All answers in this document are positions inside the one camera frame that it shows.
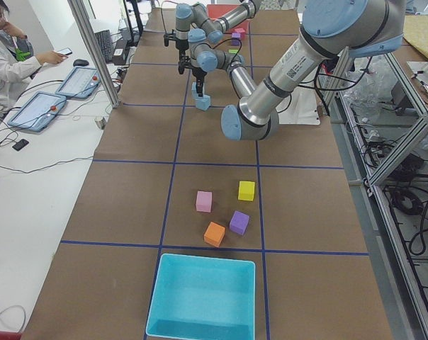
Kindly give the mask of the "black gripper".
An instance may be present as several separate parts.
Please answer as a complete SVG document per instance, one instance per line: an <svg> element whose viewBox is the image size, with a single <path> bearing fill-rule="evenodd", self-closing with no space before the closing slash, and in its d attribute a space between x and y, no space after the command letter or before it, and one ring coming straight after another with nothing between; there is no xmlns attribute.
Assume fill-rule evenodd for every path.
<svg viewBox="0 0 428 340"><path fill-rule="evenodd" d="M196 78L197 83L197 91L199 93L199 96L204 95L204 79L206 76L206 72L202 69L192 69L192 75Z"/></svg>
<svg viewBox="0 0 428 340"><path fill-rule="evenodd" d="M186 68L186 51L188 49L188 41L177 38L175 46L179 51L178 72L183 74Z"/></svg>

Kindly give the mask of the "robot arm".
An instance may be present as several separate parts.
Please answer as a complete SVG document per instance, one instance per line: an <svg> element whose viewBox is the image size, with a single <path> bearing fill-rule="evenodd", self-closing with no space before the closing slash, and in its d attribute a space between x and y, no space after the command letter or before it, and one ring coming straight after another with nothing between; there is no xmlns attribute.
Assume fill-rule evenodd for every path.
<svg viewBox="0 0 428 340"><path fill-rule="evenodd" d="M224 69L240 94L237 105L226 106L221 128L230 140L263 140L279 123L276 110L285 98L324 60L344 48L353 58L397 50L403 37L405 1L308 1L298 39L259 85L235 56L221 56L209 47L223 34L253 18L260 1L243 1L215 20L202 4L176 7L176 36L188 43L193 64L204 72Z"/></svg>
<svg viewBox="0 0 428 340"><path fill-rule="evenodd" d="M175 29L164 35L164 45L175 42L179 52L178 72L190 69L196 77L216 69L226 70L233 62L243 62L239 53L218 49L224 34L252 19L261 7L260 1L242 1L231 11L210 18L207 7L197 3L178 4L175 11Z"/></svg>

